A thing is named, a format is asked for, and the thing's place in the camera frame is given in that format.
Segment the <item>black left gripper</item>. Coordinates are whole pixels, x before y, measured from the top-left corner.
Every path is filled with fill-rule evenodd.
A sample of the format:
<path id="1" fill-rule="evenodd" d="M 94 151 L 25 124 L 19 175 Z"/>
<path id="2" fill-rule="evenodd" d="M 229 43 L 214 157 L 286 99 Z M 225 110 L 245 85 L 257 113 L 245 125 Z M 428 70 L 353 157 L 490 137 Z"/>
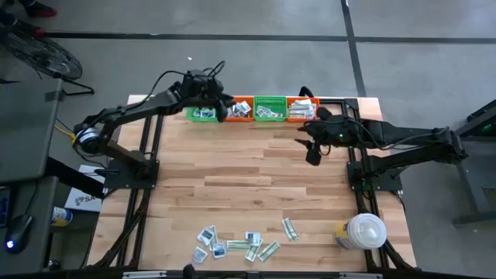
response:
<path id="1" fill-rule="evenodd" d="M 234 97 L 224 92 L 222 82 L 213 75 L 206 75 L 203 71 L 188 71 L 184 74 L 180 96 L 183 106 L 232 107 L 236 104 Z"/>

